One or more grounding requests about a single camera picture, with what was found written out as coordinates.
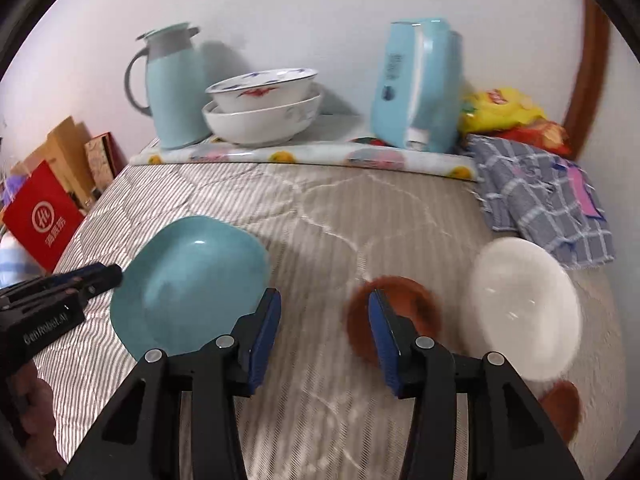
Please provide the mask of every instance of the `white plate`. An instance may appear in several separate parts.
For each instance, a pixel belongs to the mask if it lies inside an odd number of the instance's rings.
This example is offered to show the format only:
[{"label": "white plate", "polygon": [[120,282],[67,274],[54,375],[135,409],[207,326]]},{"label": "white plate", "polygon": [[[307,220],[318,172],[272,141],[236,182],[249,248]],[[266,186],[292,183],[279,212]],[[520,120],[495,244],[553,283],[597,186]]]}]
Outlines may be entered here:
[{"label": "white plate", "polygon": [[461,318],[473,357],[503,354],[526,380],[566,370],[580,346],[574,285],[553,256],[521,238],[501,238],[476,258]]}]

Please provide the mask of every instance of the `blue cloth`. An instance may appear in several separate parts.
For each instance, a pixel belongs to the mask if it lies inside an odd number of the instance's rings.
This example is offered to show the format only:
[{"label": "blue cloth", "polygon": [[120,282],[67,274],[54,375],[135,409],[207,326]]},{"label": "blue cloth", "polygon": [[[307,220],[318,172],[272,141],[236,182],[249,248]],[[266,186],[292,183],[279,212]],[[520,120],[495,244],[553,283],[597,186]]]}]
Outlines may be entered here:
[{"label": "blue cloth", "polygon": [[615,258],[606,216],[587,174],[586,189],[601,219],[585,216],[564,158],[521,142],[467,136],[478,168],[482,211],[494,231],[516,231],[563,267],[595,267]]},{"label": "blue cloth", "polygon": [[0,240],[0,288],[44,276],[44,270],[11,233]]},{"label": "blue cloth", "polygon": [[11,175],[4,181],[4,193],[2,194],[2,202],[4,206],[8,206],[14,201],[14,196],[18,194],[22,184],[27,181],[25,175]]}]

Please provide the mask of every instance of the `red snack bag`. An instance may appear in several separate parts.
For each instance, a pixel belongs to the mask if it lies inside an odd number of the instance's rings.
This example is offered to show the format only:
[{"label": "red snack bag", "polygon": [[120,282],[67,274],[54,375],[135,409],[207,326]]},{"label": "red snack bag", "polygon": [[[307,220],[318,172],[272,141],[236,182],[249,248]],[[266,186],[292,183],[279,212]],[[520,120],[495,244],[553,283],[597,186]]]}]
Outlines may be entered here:
[{"label": "red snack bag", "polygon": [[83,219],[46,162],[31,173],[4,211],[9,231],[49,272]]},{"label": "red snack bag", "polygon": [[560,124],[552,121],[539,120],[526,126],[516,126],[506,132],[494,133],[492,136],[522,142],[555,155],[571,155],[571,149],[564,143],[566,131]]}]

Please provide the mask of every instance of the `white bowl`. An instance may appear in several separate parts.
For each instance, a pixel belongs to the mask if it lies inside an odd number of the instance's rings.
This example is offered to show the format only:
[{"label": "white bowl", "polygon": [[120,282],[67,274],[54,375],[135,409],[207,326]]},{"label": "white bowl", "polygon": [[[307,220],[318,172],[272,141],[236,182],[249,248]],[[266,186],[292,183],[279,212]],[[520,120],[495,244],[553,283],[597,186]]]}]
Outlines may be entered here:
[{"label": "white bowl", "polygon": [[501,238],[476,258],[461,310],[472,357],[503,354],[523,379],[565,371],[580,346],[582,314],[571,279],[544,249]]},{"label": "white bowl", "polygon": [[306,129],[318,116],[322,94],[318,88],[304,101],[264,110],[222,113],[215,103],[203,109],[211,131],[227,142],[244,146],[273,146]]},{"label": "white bowl", "polygon": [[225,114],[289,105],[308,95],[318,74],[311,68],[279,68],[225,79],[205,91]]}]

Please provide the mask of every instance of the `teal plate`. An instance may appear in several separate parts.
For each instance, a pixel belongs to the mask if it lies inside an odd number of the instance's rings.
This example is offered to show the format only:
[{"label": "teal plate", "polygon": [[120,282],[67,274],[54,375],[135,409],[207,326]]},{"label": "teal plate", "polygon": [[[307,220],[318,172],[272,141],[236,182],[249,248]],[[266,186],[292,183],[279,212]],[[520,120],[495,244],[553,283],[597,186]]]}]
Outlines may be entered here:
[{"label": "teal plate", "polygon": [[151,348],[199,350],[258,307],[269,256],[249,233],[207,216],[164,227],[124,271],[111,324],[136,361]]}]

